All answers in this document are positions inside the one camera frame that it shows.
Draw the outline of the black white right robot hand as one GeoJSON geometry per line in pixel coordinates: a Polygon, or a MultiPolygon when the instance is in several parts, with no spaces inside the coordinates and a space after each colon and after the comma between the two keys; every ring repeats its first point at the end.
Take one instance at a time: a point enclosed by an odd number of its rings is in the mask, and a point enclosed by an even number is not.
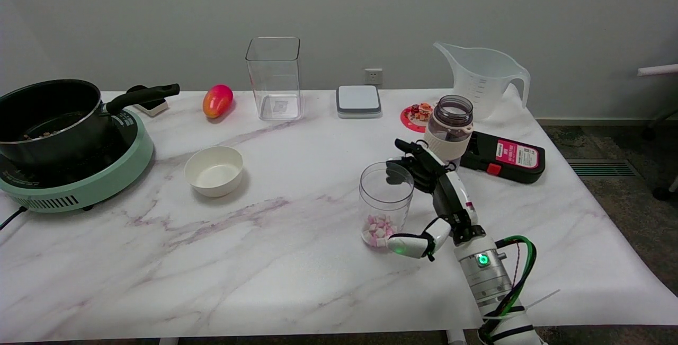
{"type": "Polygon", "coordinates": [[[392,170],[395,165],[405,168],[413,177],[414,188],[432,196],[436,217],[421,234],[391,235],[387,248],[397,255],[434,261],[434,254],[448,238],[453,239],[455,246],[484,238],[486,232],[477,222],[467,188],[452,164],[437,157],[422,140],[396,139],[395,147],[404,156],[387,161],[387,168],[392,170]]]}

